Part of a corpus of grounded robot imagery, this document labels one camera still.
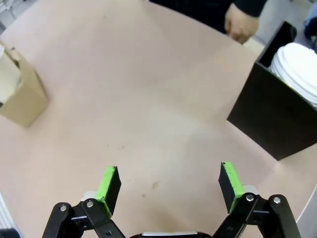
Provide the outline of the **person's left hand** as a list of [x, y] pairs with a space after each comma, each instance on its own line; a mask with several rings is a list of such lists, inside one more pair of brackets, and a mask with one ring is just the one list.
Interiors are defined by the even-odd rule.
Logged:
[[256, 33], [258, 27], [258, 17], [244, 13], [234, 3], [230, 5], [224, 22], [224, 29], [228, 37], [243, 45]]

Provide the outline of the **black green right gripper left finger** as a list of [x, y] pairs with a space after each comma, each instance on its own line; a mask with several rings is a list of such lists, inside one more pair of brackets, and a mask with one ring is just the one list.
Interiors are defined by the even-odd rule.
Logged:
[[96, 194], [76, 206], [57, 203], [45, 227], [45, 238], [80, 238], [93, 230], [100, 238], [123, 238], [125, 235], [112, 220], [121, 187], [117, 166], [107, 167]]

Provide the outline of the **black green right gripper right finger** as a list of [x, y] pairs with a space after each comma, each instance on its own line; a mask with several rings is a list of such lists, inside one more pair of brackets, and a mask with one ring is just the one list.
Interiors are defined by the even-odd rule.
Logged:
[[296, 220], [285, 196], [264, 199], [246, 192], [230, 162], [222, 162], [218, 182], [228, 211], [213, 238], [239, 238], [246, 226], [257, 226], [264, 238], [299, 238]]

